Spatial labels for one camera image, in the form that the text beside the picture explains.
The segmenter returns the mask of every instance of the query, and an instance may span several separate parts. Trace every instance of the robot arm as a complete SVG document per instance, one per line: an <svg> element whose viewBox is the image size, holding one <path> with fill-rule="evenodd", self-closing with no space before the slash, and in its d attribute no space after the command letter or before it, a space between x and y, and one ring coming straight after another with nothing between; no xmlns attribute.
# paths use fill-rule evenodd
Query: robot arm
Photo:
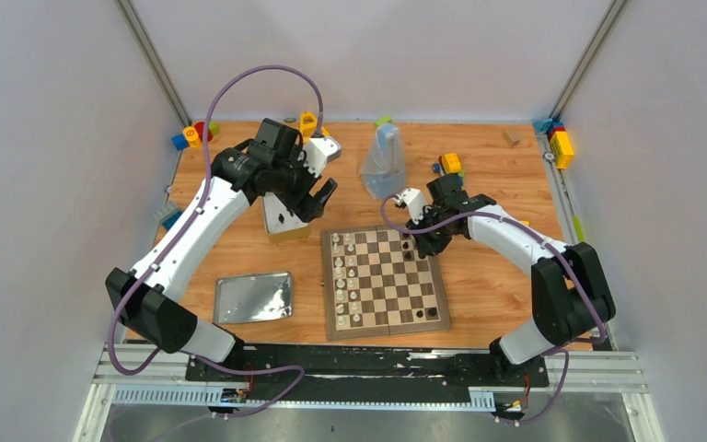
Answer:
<svg viewBox="0 0 707 442"><path fill-rule="evenodd" d="M303 222L322 216L337 183L327 180L312 196L310 190L327 163L340 153L340 146L330 137L310 138L303 144L296 129L265 119L255 138L215 156L203 209L191 207L202 198L204 182L189 209L130 272L115 268L107 277L107 290L116 307L137 278L153 269L123 310L121 323L166 353L184 351L236 366L237 361L227 357L243 342L178 304L191 276L224 231L266 192L274 193ZM196 220L164 260L154 264L193 210L199 214Z"/></svg>
<svg viewBox="0 0 707 442"><path fill-rule="evenodd" d="M490 350L500 359L497 371L518 369L533 357L555 346L564 346L595 327L576 288L568 288L568 275L547 244L572 265L602 321L614 317L616 309L608 283L591 246L584 242L569 246L529 227L519 228L504 222L504 218L515 219L486 195L469 197L454 175L433 180L427 188L432 204L416 189L407 189L396 196L397 206L409 210L409 229L435 226L468 212L483 215L456 218L437 230L414 235L420 257L442 252L454 236L462 235L495 249L532 281L532 318L490 344ZM532 231L542 242L525 230Z"/></svg>

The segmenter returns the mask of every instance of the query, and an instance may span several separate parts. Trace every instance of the white backdrop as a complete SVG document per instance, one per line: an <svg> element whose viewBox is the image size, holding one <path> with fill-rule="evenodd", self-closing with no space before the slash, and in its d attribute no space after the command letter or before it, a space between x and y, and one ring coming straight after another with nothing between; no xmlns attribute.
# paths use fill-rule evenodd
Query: white backdrop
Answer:
<svg viewBox="0 0 707 442"><path fill-rule="evenodd" d="M180 130L114 2L0 1L0 441L68 441Z"/></svg>
<svg viewBox="0 0 707 442"><path fill-rule="evenodd" d="M564 122L614 334L666 440L707 440L707 3L630 1Z"/></svg>
<svg viewBox="0 0 707 442"><path fill-rule="evenodd" d="M495 121L545 117L609 0L134 0L189 114L232 76L290 64L330 119ZM259 73L218 119L314 110L310 89Z"/></svg>

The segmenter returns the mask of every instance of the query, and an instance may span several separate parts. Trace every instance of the chessboard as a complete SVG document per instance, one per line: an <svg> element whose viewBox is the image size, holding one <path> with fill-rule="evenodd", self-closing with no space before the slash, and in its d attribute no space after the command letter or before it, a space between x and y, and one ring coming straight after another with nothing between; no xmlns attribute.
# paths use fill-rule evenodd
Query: chessboard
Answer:
<svg viewBox="0 0 707 442"><path fill-rule="evenodd" d="M419 259L413 237L388 226L321 232L330 340L451 327L435 256Z"/></svg>

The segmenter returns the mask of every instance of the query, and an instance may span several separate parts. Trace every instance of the plastic bag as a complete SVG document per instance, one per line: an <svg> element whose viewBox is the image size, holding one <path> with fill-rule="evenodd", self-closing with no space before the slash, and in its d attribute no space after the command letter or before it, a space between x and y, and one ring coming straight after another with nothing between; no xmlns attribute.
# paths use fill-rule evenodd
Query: plastic bag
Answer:
<svg viewBox="0 0 707 442"><path fill-rule="evenodd" d="M402 137L397 126L391 123L378 126L359 175L370 196L377 200L405 189L408 179L402 156Z"/></svg>

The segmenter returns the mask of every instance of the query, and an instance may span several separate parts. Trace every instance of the wooden table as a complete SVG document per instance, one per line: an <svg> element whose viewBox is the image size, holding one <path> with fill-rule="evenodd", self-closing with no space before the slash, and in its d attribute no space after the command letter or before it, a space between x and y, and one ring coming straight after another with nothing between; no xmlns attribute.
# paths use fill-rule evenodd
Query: wooden table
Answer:
<svg viewBox="0 0 707 442"><path fill-rule="evenodd" d="M221 133L210 144L211 157L255 135L257 122L221 122ZM191 279L181 304L212 321L215 281L244 273L288 271L294 276L294 316L284 320L227 325L246 342L326 343L321 287L319 232L325 228L383 224L379 202L370 198L358 170L370 147L373 123L327 123L325 127L343 148L329 164L325 177L339 184L326 213L311 223L309 238L272 244L264 233L261 203L256 202L213 246ZM456 152L467 172L465 189L484 193L511 215L527 220L536 230L561 238L551 191L539 148L528 125L400 124L405 144L408 185L425 190L435 178L431 166L444 153ZM518 133L521 143L509 147L503 130ZM185 208L204 176L201 148L188 149L170 199ZM389 205L389 216L404 223L407 212ZM451 311L451 329L401 336L360 338L335 343L487 347L531 315L530 283L526 275L491 249L454 238L440 255Z"/></svg>

